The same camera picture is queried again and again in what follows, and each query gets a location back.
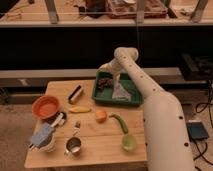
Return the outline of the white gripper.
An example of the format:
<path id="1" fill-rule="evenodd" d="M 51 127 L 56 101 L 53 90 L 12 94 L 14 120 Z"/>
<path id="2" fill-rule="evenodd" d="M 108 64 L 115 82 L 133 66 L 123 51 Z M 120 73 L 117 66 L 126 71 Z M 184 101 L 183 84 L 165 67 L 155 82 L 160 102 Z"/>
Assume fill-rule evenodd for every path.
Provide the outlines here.
<path id="1" fill-rule="evenodd" d="M 116 59 L 113 59 L 110 62 L 101 65 L 98 70 L 111 73 L 113 75 L 113 79 L 118 81 L 122 67 Z"/>

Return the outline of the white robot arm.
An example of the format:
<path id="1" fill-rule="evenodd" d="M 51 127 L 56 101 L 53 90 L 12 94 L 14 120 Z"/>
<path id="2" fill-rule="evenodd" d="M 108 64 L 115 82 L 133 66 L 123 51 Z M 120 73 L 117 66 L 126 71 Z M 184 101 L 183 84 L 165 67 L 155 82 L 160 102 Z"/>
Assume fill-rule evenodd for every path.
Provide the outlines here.
<path id="1" fill-rule="evenodd" d="M 138 50 L 118 47 L 101 69 L 117 77 L 127 72 L 144 97 L 143 119 L 149 171 L 195 171 L 181 103 L 137 64 Z"/>

